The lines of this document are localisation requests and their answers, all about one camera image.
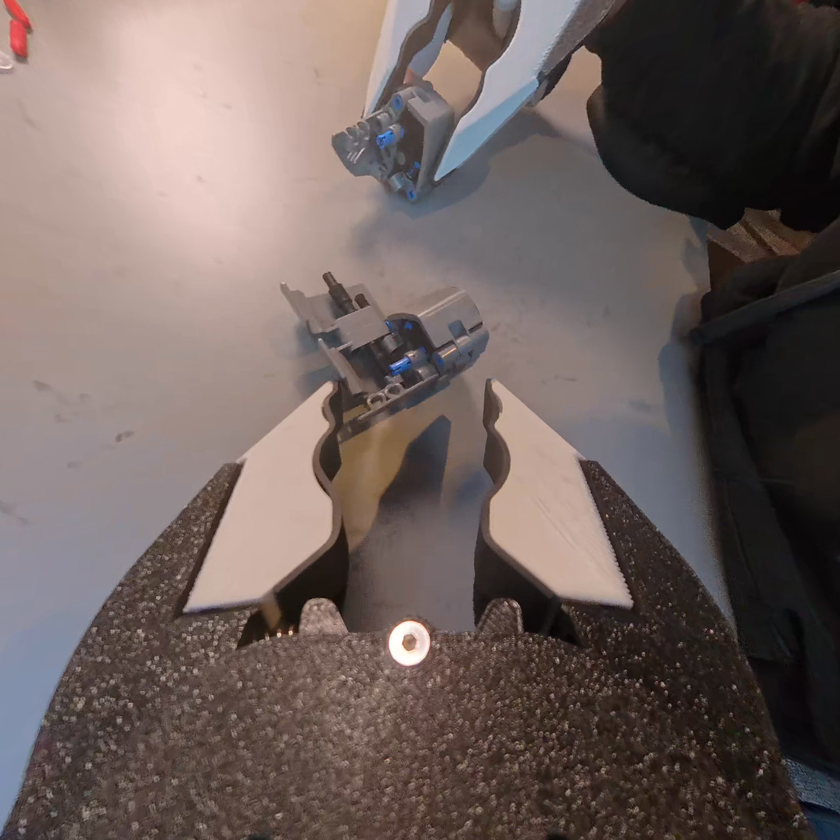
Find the grey brick wheel assembly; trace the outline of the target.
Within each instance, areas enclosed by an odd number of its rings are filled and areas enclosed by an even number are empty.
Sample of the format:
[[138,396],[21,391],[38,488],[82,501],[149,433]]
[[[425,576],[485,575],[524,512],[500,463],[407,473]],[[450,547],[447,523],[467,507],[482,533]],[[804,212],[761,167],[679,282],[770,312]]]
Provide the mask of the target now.
[[455,126],[455,112],[427,82],[405,87],[388,101],[393,125],[401,139],[390,148],[393,174],[386,180],[409,203],[424,197],[435,185],[438,164]]

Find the person's right hand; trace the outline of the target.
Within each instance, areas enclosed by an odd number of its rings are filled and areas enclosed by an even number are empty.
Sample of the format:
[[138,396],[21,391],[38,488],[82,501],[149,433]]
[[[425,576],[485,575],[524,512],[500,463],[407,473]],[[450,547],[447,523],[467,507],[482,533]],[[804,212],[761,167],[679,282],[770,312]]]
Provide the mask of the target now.
[[454,1],[447,42],[478,70],[486,71],[507,47],[519,1]]

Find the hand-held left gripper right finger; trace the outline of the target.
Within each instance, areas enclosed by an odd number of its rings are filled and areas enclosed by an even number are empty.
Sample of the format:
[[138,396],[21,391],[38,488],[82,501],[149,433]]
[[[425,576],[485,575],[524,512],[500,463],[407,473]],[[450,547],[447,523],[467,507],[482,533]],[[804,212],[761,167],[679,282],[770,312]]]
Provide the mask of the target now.
[[515,602],[523,629],[564,634],[564,607],[630,613],[632,588],[607,533],[583,456],[496,379],[486,382],[474,618]]

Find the pile of small brick parts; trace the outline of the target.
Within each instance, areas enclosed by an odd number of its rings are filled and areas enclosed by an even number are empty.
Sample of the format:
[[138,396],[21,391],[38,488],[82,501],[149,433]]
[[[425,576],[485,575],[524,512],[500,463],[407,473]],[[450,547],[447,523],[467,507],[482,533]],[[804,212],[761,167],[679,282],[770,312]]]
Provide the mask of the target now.
[[8,49],[2,48],[1,70],[11,71],[17,62],[28,62],[28,37],[32,31],[29,16],[19,1],[2,1],[8,14]]

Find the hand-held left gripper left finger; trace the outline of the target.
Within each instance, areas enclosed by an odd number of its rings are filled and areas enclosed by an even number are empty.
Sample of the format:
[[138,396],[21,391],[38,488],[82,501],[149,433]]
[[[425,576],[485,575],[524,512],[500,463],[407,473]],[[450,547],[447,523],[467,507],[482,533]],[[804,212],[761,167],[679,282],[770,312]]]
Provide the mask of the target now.
[[238,461],[184,614],[255,607],[276,628],[298,623],[311,599],[342,605],[349,544],[334,486],[342,426],[340,386],[329,382]]

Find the grey desk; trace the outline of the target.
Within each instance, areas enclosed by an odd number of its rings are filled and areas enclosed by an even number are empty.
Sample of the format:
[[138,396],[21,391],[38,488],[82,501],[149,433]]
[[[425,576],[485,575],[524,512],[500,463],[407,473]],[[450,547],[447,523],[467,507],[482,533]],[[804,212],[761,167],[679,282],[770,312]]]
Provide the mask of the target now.
[[103,601],[223,463],[327,380],[280,283],[470,294],[450,387],[343,449],[354,630],[472,623],[486,379],[598,461],[727,618],[685,340],[706,228],[598,158],[581,51],[426,201],[344,170],[383,2],[25,2],[2,74],[2,820]]

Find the person's right forearm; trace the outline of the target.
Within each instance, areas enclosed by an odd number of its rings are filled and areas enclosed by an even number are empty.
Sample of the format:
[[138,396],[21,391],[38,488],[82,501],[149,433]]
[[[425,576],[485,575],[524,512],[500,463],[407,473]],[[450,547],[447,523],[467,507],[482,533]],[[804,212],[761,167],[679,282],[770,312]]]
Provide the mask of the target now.
[[628,192],[720,228],[838,219],[838,3],[621,2],[584,46],[595,147]]

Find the person's black hoodie torso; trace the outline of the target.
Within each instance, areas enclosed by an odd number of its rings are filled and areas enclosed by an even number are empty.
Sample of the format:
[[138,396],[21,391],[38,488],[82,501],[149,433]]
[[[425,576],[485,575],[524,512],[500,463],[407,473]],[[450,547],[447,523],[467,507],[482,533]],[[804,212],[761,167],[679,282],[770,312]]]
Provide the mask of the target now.
[[836,778],[838,234],[735,269],[691,335],[738,639],[783,754]]

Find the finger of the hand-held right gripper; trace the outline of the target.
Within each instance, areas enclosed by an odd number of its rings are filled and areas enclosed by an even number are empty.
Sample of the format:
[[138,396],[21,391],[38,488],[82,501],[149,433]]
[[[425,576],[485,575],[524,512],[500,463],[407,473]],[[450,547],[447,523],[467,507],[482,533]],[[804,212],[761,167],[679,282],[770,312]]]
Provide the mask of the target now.
[[457,121],[434,180],[444,179],[478,151],[534,95],[554,48],[572,30],[574,1],[523,1],[512,35],[484,71],[474,101]]
[[406,77],[426,76],[446,41],[454,9],[451,1],[387,2],[365,94],[365,118],[384,107]]

